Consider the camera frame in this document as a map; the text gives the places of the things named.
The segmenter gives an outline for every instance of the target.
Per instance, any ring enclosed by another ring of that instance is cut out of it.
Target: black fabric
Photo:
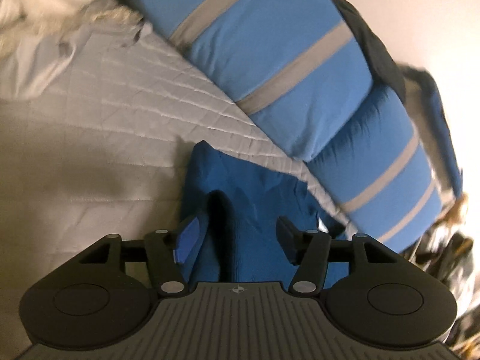
[[[405,102],[406,90],[402,72],[388,53],[385,45],[363,20],[358,10],[347,0],[332,0],[343,20],[350,27],[357,40],[373,80],[392,88],[402,103]]]

